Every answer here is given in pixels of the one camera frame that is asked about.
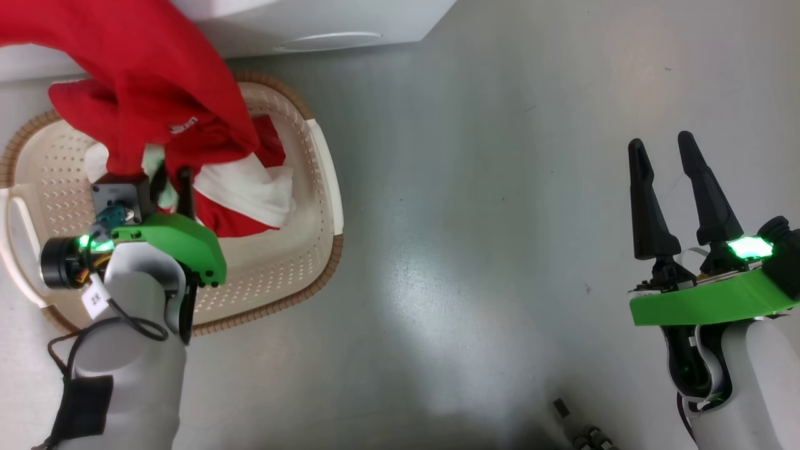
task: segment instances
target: glowing green led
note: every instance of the glowing green led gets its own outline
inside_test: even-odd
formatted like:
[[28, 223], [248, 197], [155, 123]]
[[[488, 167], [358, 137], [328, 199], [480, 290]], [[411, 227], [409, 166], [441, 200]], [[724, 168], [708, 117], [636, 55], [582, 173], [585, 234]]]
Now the glowing green led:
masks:
[[772, 244], [757, 236], [745, 236], [728, 242], [728, 247], [742, 259], [760, 259], [772, 256]]
[[[89, 235], [83, 235], [78, 238], [78, 245], [81, 249], [86, 248], [89, 243]], [[112, 251], [114, 249], [114, 241], [107, 241], [104, 243], [92, 242], [93, 251]]]

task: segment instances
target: basket rim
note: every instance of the basket rim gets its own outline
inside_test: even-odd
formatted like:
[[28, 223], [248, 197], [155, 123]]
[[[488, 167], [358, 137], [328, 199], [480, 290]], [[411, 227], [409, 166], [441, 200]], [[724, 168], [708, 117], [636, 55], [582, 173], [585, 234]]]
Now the basket rim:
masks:
[[[252, 70], [235, 70], [233, 71], [234, 80], [236, 82], [251, 82], [267, 86], [270, 89], [277, 91], [279, 94], [286, 97], [295, 108], [297, 108], [300, 115], [306, 121], [314, 119], [314, 114], [311, 109], [306, 105], [302, 99], [299, 98], [296, 92], [281, 82], [272, 75], [263, 74], [262, 72]], [[15, 184], [14, 172], [17, 166], [19, 155], [22, 149], [30, 141], [30, 139], [40, 130], [62, 120], [61, 115], [56, 110], [47, 111], [43, 115], [38, 115], [23, 125], [3, 151], [2, 158], [0, 159], [0, 188], [12, 187]], [[344, 248], [344, 234], [334, 235], [333, 246], [330, 249], [330, 256], [322, 273], [302, 290], [294, 294], [287, 295], [274, 302], [270, 302], [259, 307], [252, 308], [248, 311], [240, 312], [238, 314], [229, 315], [221, 319], [211, 320], [210, 322], [195, 324], [192, 327], [192, 336], [209, 335], [216, 331], [225, 330], [227, 328], [237, 327], [244, 323], [252, 322], [256, 319], [261, 319], [268, 315], [274, 314], [278, 311], [283, 311], [288, 307], [294, 306], [309, 299], [312, 295], [319, 292], [333, 277], [342, 257]], [[76, 331], [81, 331], [74, 323], [69, 321], [59, 310], [55, 304], [48, 305], [42, 308], [42, 314], [47, 320], [53, 324], [59, 331], [69, 334]]]

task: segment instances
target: green bracket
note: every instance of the green bracket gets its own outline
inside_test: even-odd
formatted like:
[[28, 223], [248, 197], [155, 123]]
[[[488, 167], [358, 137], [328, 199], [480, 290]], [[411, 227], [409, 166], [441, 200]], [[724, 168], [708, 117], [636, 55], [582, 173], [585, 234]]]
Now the green bracket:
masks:
[[710, 325], [778, 314], [795, 306], [797, 302], [756, 268], [716, 283], [632, 299], [630, 312], [639, 327]]
[[212, 230], [180, 214], [150, 215], [141, 225], [115, 228], [115, 244], [147, 242], [200, 275], [202, 283], [222, 286], [228, 266]]

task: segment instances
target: floor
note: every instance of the floor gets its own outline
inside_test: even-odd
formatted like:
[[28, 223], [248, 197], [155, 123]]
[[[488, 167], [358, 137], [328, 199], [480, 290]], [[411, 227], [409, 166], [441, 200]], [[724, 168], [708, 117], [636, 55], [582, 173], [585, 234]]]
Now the floor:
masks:
[[[620, 448], [693, 448], [662, 337], [627, 309], [650, 265], [633, 258], [626, 146], [645, 141], [684, 247], [683, 129], [746, 232], [800, 225], [795, 3], [461, 0], [420, 44], [233, 61], [316, 113], [345, 255], [313, 299], [193, 341], [174, 448], [567, 448], [559, 396]], [[0, 99], [20, 90], [25, 117], [46, 107], [43, 87]], [[58, 408], [54, 331], [0, 286], [0, 423], [27, 448]], [[797, 322], [782, 319], [800, 347]]]

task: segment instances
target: beige plastic basket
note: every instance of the beige plastic basket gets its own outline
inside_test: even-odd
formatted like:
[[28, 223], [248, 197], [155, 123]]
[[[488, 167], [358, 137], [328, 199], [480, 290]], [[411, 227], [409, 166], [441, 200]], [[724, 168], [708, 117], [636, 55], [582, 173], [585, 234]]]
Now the beige plastic basket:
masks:
[[[194, 335], [205, 335], [308, 299], [333, 276], [344, 244], [338, 181], [314, 116], [285, 84], [235, 72], [253, 116], [269, 115], [294, 168], [297, 210], [290, 224], [245, 238], [220, 239], [228, 263], [224, 286], [198, 293]], [[78, 291], [44, 286], [38, 253], [51, 237], [83, 235], [94, 220], [83, 156], [95, 144], [55, 111], [28, 122], [0, 161], [0, 253], [25, 295], [62, 331], [90, 322]]]

